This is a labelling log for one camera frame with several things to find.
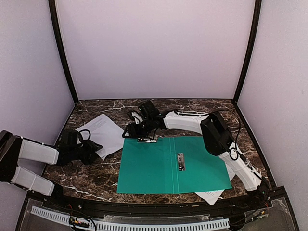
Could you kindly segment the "green plastic folder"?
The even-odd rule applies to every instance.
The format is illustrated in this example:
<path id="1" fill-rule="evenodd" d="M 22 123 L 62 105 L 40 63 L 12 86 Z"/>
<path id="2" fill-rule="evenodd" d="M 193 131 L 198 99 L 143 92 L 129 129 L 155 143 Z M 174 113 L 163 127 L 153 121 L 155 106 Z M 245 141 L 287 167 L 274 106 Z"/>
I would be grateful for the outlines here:
<path id="1" fill-rule="evenodd" d="M 183 153 L 185 171 L 179 171 Z M 118 194 L 183 194 L 230 189 L 225 162 L 211 155 L 199 136 L 159 138 L 156 143 L 125 139 Z"/>

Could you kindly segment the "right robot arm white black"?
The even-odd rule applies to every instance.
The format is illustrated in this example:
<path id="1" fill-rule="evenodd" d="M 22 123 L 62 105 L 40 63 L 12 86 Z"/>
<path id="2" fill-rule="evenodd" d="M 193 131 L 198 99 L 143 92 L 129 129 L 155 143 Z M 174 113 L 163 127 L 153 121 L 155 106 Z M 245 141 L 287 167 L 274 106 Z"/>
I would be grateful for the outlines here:
<path id="1" fill-rule="evenodd" d="M 122 134 L 124 138 L 149 139 L 152 130 L 187 130 L 202 135 L 206 150 L 222 159 L 244 184 L 247 193 L 253 197 L 267 197 L 270 187 L 250 160 L 239 150 L 237 138 L 220 114 L 221 110 L 210 113 L 183 113 L 177 110 L 166 112 L 130 111 L 132 123 Z"/>

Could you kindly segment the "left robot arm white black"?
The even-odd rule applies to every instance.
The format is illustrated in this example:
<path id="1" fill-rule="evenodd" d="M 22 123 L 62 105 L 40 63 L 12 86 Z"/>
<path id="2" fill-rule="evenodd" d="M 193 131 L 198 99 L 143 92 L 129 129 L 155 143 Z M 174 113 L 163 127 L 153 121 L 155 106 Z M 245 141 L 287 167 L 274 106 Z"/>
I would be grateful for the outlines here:
<path id="1" fill-rule="evenodd" d="M 0 180 L 23 187 L 44 196 L 60 199 L 63 187 L 38 174 L 20 166 L 20 159 L 65 166 L 79 160 L 84 165 L 91 165 L 99 156 L 103 146 L 92 141 L 91 132 L 87 129 L 87 138 L 83 131 L 65 130 L 57 146 L 33 141 L 22 136 L 13 135 L 6 130 L 0 133 Z"/>

